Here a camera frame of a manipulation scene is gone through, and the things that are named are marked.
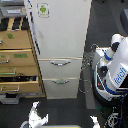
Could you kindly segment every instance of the sticker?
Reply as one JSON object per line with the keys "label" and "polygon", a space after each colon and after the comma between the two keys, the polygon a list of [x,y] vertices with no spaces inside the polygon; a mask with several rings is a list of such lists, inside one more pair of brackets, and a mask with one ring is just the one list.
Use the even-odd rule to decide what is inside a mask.
{"label": "sticker", "polygon": [[128,74],[127,68],[120,63],[112,78],[112,81],[114,82],[116,87],[121,86],[127,74]]}
{"label": "sticker", "polygon": [[6,56],[5,55],[1,55],[1,58],[6,58]]}
{"label": "sticker", "polygon": [[21,8],[21,9],[20,9],[20,14],[21,14],[21,15],[27,15],[26,9],[25,9],[25,8]]}
{"label": "sticker", "polygon": [[9,39],[13,39],[13,35],[12,34],[7,34]]}
{"label": "sticker", "polygon": [[14,9],[14,10],[7,10],[8,14],[20,14],[20,9]]}
{"label": "sticker", "polygon": [[49,17],[49,5],[46,3],[37,4],[39,17]]}
{"label": "sticker", "polygon": [[28,58],[27,54],[13,54],[14,58]]}
{"label": "sticker", "polygon": [[30,0],[27,0],[27,7],[28,9],[31,9],[32,8],[32,3]]}

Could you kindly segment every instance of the open drawer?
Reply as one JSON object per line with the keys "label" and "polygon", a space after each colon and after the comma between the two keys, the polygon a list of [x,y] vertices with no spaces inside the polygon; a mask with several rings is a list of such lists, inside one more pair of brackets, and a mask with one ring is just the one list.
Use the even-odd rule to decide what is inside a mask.
{"label": "open drawer", "polygon": [[3,31],[0,32],[0,49],[23,49],[31,48],[28,32]]}
{"label": "open drawer", "polygon": [[0,50],[0,66],[35,65],[32,50]]}
{"label": "open drawer", "polygon": [[6,80],[8,82],[0,82],[0,93],[27,93],[40,91],[39,79],[37,76],[22,82],[19,82],[20,80],[10,82],[10,80],[12,79]]}
{"label": "open drawer", "polygon": [[38,75],[36,65],[0,67],[0,77],[35,76]]}

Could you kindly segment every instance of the white robot body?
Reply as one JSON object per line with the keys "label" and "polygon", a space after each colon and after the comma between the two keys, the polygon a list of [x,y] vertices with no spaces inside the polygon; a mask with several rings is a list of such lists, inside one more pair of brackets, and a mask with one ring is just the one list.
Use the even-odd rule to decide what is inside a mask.
{"label": "white robot body", "polygon": [[41,128],[42,125],[48,123],[48,114],[42,119],[37,114],[38,102],[34,102],[29,113],[29,121],[24,121],[20,128]]}
{"label": "white robot body", "polygon": [[111,47],[107,50],[106,48],[98,48],[98,53],[100,53],[99,57],[97,57],[96,49],[96,56],[94,56],[92,64],[92,69],[95,67],[95,89],[107,101],[112,101],[113,98],[118,99],[128,88],[121,87],[128,74],[128,37],[124,38],[119,34],[113,35]]}

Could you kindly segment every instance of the blue label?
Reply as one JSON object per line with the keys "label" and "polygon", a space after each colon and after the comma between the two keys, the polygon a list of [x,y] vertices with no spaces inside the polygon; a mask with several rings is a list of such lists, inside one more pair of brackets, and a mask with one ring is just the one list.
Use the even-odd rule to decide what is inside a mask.
{"label": "blue label", "polygon": [[32,4],[31,4],[31,1],[30,0],[28,0],[28,4],[30,5],[30,7],[32,7]]}
{"label": "blue label", "polygon": [[119,85],[124,79],[126,74],[126,70],[124,68],[120,68],[120,72],[117,74],[117,77],[114,78],[114,81]]}

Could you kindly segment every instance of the freezer drawer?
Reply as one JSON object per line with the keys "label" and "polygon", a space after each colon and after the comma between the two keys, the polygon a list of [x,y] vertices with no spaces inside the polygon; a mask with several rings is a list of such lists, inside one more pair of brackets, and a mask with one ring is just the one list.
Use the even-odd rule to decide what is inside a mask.
{"label": "freezer drawer", "polygon": [[0,93],[39,92],[38,78],[27,82],[0,82]]}
{"label": "freezer drawer", "polygon": [[44,79],[47,99],[77,98],[79,79]]}
{"label": "freezer drawer", "polygon": [[0,77],[16,77],[16,76],[35,76],[38,75],[36,65],[34,66],[9,66],[0,67]]}
{"label": "freezer drawer", "polygon": [[23,0],[0,0],[0,4],[5,3],[7,5],[13,5],[15,3],[23,3]]}
{"label": "freezer drawer", "polygon": [[0,42],[0,49],[31,48],[28,32],[26,30],[0,32]]}
{"label": "freezer drawer", "polygon": [[82,59],[38,61],[42,78],[80,77]]}
{"label": "freezer drawer", "polygon": [[27,65],[35,65],[35,61],[31,49],[0,51],[0,66],[27,66]]}

